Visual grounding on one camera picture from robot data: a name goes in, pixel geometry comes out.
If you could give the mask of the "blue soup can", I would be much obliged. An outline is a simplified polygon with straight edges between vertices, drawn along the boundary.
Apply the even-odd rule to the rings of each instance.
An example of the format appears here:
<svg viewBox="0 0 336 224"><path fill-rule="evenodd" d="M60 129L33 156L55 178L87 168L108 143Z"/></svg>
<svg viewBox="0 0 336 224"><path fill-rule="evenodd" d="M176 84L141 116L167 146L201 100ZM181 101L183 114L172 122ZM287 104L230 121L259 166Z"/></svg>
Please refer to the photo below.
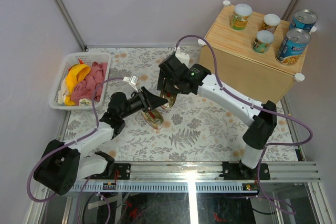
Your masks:
<svg viewBox="0 0 336 224"><path fill-rule="evenodd" d="M279 47L276 59L283 65L294 65L311 40L310 34L300 28L289 29Z"/></svg>
<svg viewBox="0 0 336 224"><path fill-rule="evenodd" d="M289 29L299 28L310 32L317 20L318 16L315 12L308 9L298 10L293 15Z"/></svg>

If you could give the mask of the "yellow jar white lid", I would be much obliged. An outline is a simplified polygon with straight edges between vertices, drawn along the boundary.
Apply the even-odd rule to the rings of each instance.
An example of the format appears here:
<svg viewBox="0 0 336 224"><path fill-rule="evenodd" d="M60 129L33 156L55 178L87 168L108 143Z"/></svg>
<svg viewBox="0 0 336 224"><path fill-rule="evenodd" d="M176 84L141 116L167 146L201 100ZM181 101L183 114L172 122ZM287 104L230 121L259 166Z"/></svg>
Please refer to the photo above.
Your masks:
<svg viewBox="0 0 336 224"><path fill-rule="evenodd" d="M281 19L276 14L267 14L264 16L260 30L267 30L274 34L280 22Z"/></svg>

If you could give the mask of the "gold oval fish tin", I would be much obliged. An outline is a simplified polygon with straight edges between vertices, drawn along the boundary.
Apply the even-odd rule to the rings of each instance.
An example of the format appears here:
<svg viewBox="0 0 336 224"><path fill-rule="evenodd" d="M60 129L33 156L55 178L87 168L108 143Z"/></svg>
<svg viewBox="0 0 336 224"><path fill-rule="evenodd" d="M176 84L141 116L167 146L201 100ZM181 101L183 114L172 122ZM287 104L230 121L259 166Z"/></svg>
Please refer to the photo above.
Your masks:
<svg viewBox="0 0 336 224"><path fill-rule="evenodd" d="M175 104L177 93L168 92L166 89L163 89L160 93L160 97L167 100L167 102L162 105L161 108L169 109Z"/></svg>

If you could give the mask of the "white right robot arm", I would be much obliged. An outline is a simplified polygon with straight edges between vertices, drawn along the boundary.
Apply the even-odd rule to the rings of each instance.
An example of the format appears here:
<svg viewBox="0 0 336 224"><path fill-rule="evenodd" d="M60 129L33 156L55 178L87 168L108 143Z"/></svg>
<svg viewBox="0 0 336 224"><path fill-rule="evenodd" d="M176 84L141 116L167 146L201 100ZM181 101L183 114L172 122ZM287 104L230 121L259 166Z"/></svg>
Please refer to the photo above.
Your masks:
<svg viewBox="0 0 336 224"><path fill-rule="evenodd" d="M245 179L251 179L257 175L257 165L264 146L277 125L275 114L258 108L276 112L276 105L271 101L263 104L250 99L218 81L216 76L205 67L194 64L189 68L180 62L175 54L164 59L159 64L159 68L158 90L170 94L193 93L207 98L233 113L248 127L243 135L246 146L239 172Z"/></svg>

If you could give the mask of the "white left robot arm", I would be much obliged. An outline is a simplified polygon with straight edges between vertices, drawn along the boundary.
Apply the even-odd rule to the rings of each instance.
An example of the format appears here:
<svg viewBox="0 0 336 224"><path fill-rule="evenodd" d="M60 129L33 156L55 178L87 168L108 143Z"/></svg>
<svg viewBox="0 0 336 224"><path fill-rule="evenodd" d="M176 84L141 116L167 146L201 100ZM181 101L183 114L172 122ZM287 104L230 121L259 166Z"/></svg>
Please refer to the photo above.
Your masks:
<svg viewBox="0 0 336 224"><path fill-rule="evenodd" d="M125 127L125 118L139 111L147 112L165 105L167 99L157 96L145 87L127 98L123 92L114 93L107 111L92 132L76 140L48 143L41 163L33 173L35 181L58 195L66 194L78 180L92 175L109 179L114 175L114 159L108 154L93 150L115 138Z"/></svg>

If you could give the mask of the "dark green small can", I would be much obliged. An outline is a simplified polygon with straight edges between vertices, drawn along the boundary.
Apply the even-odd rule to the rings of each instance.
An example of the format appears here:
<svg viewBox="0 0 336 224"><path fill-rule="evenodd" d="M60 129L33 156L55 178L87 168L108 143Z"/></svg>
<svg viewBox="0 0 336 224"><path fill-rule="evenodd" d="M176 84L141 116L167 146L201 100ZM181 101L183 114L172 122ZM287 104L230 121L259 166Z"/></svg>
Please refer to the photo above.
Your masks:
<svg viewBox="0 0 336 224"><path fill-rule="evenodd" d="M256 34L255 41L252 45L254 52L258 54L264 54L270 48L272 42L274 41L274 34L267 30L261 30Z"/></svg>

